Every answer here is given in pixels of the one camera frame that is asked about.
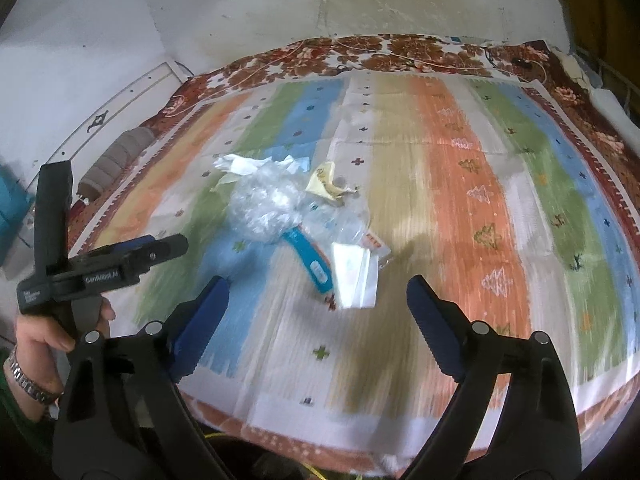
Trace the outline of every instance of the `patterned blanket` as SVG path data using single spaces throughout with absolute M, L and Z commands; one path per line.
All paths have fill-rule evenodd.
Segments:
M 549 333 L 583 435 L 635 394 L 637 157 L 544 44 L 456 40 L 308 40 L 192 78 L 143 124 L 158 140 L 76 217 L 76 251 L 190 240 L 110 295 L 116 335 L 166 318 L 214 274 L 230 280 L 228 311 L 180 384 L 200 418 L 319 466 L 402 470 L 454 390 L 406 307 L 414 274 L 500 333 Z M 374 309 L 332 310 L 290 248 L 233 231 L 233 184 L 212 168 L 231 152 L 335 161 L 392 250 Z

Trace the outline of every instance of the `human hand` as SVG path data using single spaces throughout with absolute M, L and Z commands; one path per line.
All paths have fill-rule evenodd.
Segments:
M 109 336 L 109 322 L 115 317 L 111 304 L 103 299 L 96 328 L 105 337 Z M 52 317 L 22 314 L 18 314 L 15 322 L 15 337 L 16 360 L 23 373 L 43 390 L 52 394 L 61 394 L 63 384 L 51 349 L 70 352 L 76 345 L 73 338 Z M 7 362 L 4 363 L 4 375 L 24 415 L 34 421 L 40 420 L 46 407 L 37 400 L 31 399 L 15 382 Z

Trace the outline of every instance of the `blue stripe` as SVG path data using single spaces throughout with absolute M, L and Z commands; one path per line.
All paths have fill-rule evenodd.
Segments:
M 507 96 L 546 135 L 556 159 L 573 179 L 575 189 L 584 199 L 600 238 L 622 306 L 627 355 L 635 353 L 638 350 L 638 336 L 640 335 L 640 316 L 636 310 L 640 308 L 640 275 L 631 248 L 618 223 L 618 218 L 602 195 L 602 190 L 592 176 L 582 155 L 567 140 L 556 122 L 521 88 L 504 83 L 498 84 L 498 87 L 502 94 Z
M 342 87 L 339 79 L 306 84 L 273 146 L 258 158 L 272 156 L 273 160 L 282 160 L 287 155 L 312 158 Z M 267 283 L 274 249 L 273 244 L 242 240 L 229 226 L 224 226 L 205 251 L 198 269 L 198 286 L 216 274 L 231 282 L 229 306 L 200 360 L 217 374 L 234 377 L 238 371 L 242 346 Z

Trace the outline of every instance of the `brown curtain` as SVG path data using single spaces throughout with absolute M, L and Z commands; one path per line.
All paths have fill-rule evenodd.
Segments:
M 561 0 L 569 12 L 577 46 L 610 64 L 640 87 L 639 0 Z M 605 86 L 624 99 L 626 85 L 603 72 Z M 640 113 L 640 97 L 631 96 Z

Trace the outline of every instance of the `cross pattern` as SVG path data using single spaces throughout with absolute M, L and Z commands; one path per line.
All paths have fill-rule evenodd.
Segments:
M 323 361 L 325 358 L 329 357 L 330 353 L 326 350 L 325 345 L 320 345 L 320 348 L 314 350 L 314 355 L 318 361 Z

